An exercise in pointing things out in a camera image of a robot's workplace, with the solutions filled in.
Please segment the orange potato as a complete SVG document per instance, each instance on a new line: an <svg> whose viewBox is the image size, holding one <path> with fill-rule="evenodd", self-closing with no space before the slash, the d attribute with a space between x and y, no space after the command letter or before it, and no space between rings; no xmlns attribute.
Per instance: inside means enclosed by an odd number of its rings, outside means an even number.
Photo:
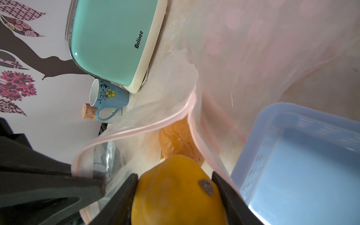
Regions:
<svg viewBox="0 0 360 225"><path fill-rule="evenodd" d="M191 158L169 157L141 175L133 200L133 225L227 225L216 184Z"/></svg>
<svg viewBox="0 0 360 225"><path fill-rule="evenodd" d="M193 159L199 166L205 162L191 135L188 117L162 128L158 140L164 158L184 155Z"/></svg>

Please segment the cork stopper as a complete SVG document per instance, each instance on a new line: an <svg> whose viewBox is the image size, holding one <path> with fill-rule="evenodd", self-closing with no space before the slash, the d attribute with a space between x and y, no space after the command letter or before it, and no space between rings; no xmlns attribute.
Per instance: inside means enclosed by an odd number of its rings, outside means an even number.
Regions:
<svg viewBox="0 0 360 225"><path fill-rule="evenodd" d="M81 117L84 120L89 120L89 121L96 121L96 112L97 112L98 108L97 107L93 107L91 106L89 103L85 103L82 106L82 112L81 112Z"/></svg>

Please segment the clear zipper bag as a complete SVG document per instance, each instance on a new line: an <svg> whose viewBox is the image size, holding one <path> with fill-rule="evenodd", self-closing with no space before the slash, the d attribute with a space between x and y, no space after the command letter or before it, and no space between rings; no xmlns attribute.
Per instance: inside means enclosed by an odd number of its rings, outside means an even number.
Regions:
<svg viewBox="0 0 360 225"><path fill-rule="evenodd" d="M145 86L72 164L74 176L105 182L104 197L80 210L85 224L132 173L164 161L159 131L185 117L202 169L242 197L232 171L276 103L360 123L359 1L196 1Z"/></svg>

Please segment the blue floral mug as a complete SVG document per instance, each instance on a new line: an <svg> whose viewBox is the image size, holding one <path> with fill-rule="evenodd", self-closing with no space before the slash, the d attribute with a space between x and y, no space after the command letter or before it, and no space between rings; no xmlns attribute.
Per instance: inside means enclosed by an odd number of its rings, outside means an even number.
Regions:
<svg viewBox="0 0 360 225"><path fill-rule="evenodd" d="M106 122L112 119L123 107L129 104L130 93L111 82L95 79L91 86L89 101L91 107L97 107L97 120ZM115 108L107 118L101 118L99 113L106 108Z"/></svg>

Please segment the light blue plastic basket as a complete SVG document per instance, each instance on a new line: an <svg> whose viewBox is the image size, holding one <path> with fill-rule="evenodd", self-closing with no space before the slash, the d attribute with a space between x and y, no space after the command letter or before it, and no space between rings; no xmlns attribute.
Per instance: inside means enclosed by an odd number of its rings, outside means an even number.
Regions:
<svg viewBox="0 0 360 225"><path fill-rule="evenodd" d="M231 179L267 225L357 225L360 124L295 104L270 105Z"/></svg>

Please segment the mint green toaster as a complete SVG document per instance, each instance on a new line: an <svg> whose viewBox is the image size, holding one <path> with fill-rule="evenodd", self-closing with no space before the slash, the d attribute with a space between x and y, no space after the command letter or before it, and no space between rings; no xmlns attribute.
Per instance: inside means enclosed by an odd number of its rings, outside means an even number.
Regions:
<svg viewBox="0 0 360 225"><path fill-rule="evenodd" d="M159 37L167 1L72 1L65 40L85 73L137 93Z"/></svg>

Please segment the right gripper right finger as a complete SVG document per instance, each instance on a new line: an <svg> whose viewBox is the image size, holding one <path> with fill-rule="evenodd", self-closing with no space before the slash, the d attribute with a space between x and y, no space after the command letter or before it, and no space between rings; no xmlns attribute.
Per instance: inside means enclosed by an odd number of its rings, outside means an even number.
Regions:
<svg viewBox="0 0 360 225"><path fill-rule="evenodd" d="M230 225L263 225L260 219L251 212L238 192L216 172L212 173L212 181L218 187Z"/></svg>

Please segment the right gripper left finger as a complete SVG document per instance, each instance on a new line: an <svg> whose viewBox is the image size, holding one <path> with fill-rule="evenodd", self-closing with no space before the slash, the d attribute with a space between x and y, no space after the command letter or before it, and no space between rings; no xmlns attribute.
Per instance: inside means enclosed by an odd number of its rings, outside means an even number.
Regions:
<svg viewBox="0 0 360 225"><path fill-rule="evenodd" d="M132 173L90 225L131 225L131 211L138 185L138 175Z"/></svg>

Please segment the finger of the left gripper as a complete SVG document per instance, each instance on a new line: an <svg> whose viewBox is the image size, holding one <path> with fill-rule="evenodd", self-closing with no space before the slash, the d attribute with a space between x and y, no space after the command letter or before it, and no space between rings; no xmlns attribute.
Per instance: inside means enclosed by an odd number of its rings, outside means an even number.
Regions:
<svg viewBox="0 0 360 225"><path fill-rule="evenodd" d="M2 225L57 225L104 195L102 181L1 137Z"/></svg>

